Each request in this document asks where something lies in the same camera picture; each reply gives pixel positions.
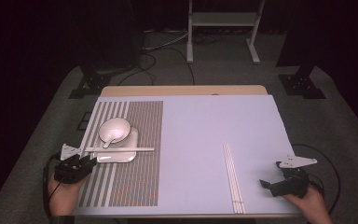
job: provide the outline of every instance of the metal rack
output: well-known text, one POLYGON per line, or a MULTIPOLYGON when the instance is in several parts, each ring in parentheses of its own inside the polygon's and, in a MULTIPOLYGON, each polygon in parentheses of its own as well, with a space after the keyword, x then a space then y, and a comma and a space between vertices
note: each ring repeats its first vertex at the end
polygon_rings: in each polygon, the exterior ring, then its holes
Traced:
POLYGON ((255 50, 255 36, 265 2, 266 0, 260 0, 257 12, 193 12, 193 0, 189 0, 187 62, 193 63, 194 61, 192 42, 193 26, 252 26, 254 27, 252 36, 246 39, 246 43, 252 55, 253 62, 259 64, 260 59, 255 50))

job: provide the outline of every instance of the wooden table edge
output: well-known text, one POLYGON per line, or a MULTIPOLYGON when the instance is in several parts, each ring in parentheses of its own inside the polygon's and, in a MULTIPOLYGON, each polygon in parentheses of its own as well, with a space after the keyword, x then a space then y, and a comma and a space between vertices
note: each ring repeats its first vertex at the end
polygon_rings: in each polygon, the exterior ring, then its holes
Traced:
POLYGON ((101 96, 155 95, 267 95, 261 85, 203 85, 203 86, 107 86, 101 96))

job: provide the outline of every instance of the black speaker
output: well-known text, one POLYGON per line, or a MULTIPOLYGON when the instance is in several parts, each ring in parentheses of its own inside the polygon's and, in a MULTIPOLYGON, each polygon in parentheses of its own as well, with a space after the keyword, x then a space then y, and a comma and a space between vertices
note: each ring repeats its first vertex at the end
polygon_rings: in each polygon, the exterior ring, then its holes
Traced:
POLYGON ((144 33, 130 0, 71 0, 72 37, 87 84, 101 89, 113 75, 138 65, 144 33))

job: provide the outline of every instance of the gray striped pad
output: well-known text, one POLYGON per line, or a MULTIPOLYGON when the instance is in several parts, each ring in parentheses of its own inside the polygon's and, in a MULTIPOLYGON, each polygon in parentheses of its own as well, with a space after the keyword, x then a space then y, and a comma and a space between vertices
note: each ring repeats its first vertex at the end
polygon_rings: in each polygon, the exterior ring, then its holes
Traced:
POLYGON ((162 101, 97 102, 80 148, 100 147, 99 127, 108 119, 123 118, 138 129, 138 147, 155 150, 139 151, 127 163, 98 163, 80 192, 79 207, 158 205, 162 110, 162 101))

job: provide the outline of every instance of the person's arm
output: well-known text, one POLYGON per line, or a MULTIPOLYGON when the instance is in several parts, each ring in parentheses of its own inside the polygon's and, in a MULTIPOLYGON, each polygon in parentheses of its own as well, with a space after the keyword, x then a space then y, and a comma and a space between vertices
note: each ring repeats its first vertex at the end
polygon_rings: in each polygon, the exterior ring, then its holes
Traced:
POLYGON ((51 177, 48 182, 50 223, 74 223, 75 218, 72 213, 77 205, 79 191, 86 180, 87 177, 75 184, 60 184, 59 181, 54 179, 54 175, 51 177))
POLYGON ((293 194, 284 195, 283 198, 297 206, 308 222, 312 224, 333 224, 333 220, 327 212, 324 198, 315 187, 309 186, 307 194, 302 199, 293 194))

